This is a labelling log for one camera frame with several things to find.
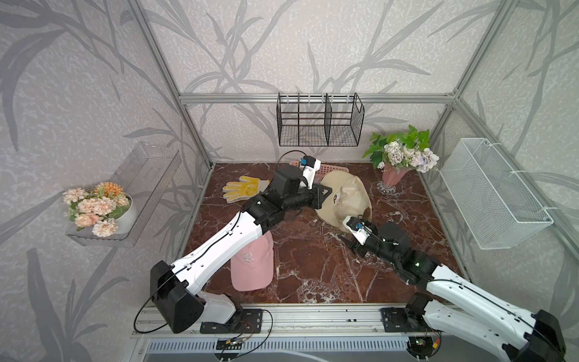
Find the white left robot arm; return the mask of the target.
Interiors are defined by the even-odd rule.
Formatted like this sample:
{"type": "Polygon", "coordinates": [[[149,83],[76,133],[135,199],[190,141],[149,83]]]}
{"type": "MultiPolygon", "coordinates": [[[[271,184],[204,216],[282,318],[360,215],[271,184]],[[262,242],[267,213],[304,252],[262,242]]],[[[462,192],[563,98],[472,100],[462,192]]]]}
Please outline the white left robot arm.
{"type": "Polygon", "coordinates": [[[209,279],[243,247],[281,223],[287,211],[321,209],[332,190],[315,182],[321,161],[304,157],[299,165],[285,164],[265,191],[247,200],[233,219],[199,248],[172,264],[155,264],[150,272],[150,301],[173,333],[194,323],[235,330],[244,309],[231,297],[203,291],[209,279]]]}

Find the pink baseball cap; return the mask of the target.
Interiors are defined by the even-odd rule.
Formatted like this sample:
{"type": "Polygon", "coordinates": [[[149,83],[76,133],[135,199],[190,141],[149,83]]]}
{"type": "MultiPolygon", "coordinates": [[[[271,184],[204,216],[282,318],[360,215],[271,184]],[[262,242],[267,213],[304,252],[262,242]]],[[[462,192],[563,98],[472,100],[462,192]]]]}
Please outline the pink baseball cap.
{"type": "Polygon", "coordinates": [[[271,232],[243,247],[231,258],[232,286],[237,291],[266,288],[274,277],[274,240],[271,232]]]}

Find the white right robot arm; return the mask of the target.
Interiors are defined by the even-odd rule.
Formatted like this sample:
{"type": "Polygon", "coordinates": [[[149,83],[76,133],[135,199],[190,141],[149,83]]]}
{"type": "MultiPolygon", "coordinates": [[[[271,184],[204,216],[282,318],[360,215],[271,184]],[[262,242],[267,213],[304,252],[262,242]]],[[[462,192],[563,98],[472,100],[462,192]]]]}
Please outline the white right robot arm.
{"type": "Polygon", "coordinates": [[[376,226],[361,217],[342,222],[352,234],[345,244],[357,256],[371,253],[419,292],[390,326],[416,332],[449,333],[502,361],[563,361],[566,346],[558,319],[530,312],[470,283],[425,252],[412,248],[394,223],[376,226]]]}

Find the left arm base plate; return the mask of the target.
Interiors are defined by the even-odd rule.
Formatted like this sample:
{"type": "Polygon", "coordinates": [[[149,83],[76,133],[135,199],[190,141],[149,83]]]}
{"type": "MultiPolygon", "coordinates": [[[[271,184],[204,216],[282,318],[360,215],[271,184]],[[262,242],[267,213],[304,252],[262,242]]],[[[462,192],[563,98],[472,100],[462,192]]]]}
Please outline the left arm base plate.
{"type": "Polygon", "coordinates": [[[235,312],[224,324],[202,322],[201,334],[254,334],[261,333],[264,309],[244,309],[235,312]]]}

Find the beige baseball cap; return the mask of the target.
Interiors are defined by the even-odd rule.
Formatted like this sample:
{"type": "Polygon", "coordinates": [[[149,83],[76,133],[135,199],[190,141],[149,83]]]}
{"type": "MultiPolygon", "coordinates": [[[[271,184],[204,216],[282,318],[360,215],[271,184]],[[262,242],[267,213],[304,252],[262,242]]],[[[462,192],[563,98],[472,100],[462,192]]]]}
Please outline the beige baseball cap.
{"type": "Polygon", "coordinates": [[[372,220],[372,204],[362,180],[350,173],[335,170],[321,180],[321,185],[332,189],[331,195],[317,210],[318,217],[342,232],[347,232],[344,220],[362,216],[372,220]]]}

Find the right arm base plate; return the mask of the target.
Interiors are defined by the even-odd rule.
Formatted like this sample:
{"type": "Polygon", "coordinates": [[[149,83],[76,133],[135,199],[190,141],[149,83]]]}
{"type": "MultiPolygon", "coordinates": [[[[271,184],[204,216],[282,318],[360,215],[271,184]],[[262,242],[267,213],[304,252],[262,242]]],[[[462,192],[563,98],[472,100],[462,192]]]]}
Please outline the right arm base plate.
{"type": "Polygon", "coordinates": [[[424,309],[388,307],[380,309],[381,322],[386,333],[430,333],[424,319],[424,309]]]}

